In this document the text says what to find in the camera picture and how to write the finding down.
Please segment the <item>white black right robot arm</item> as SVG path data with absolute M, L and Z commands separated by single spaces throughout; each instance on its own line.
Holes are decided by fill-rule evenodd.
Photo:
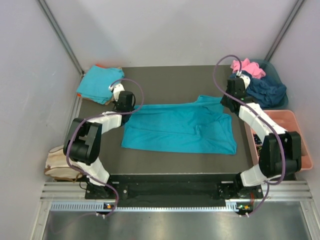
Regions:
M 221 104 L 254 130 L 262 142 L 258 163 L 238 173 L 233 192 L 245 198 L 253 187 L 272 179 L 282 180 L 302 168 L 302 141 L 297 131 L 288 131 L 273 121 L 260 105 L 246 94 L 246 77 L 229 78 Z

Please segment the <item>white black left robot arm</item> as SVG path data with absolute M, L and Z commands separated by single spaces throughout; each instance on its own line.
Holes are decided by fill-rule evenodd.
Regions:
M 87 177 L 87 191 L 109 198 L 114 191 L 108 183 L 110 174 L 99 159 L 101 139 L 104 133 L 122 127 L 131 117 L 136 104 L 131 91 L 119 93 L 113 101 L 113 111 L 88 118 L 75 118 L 70 126 L 63 145 L 63 154 L 67 164 Z

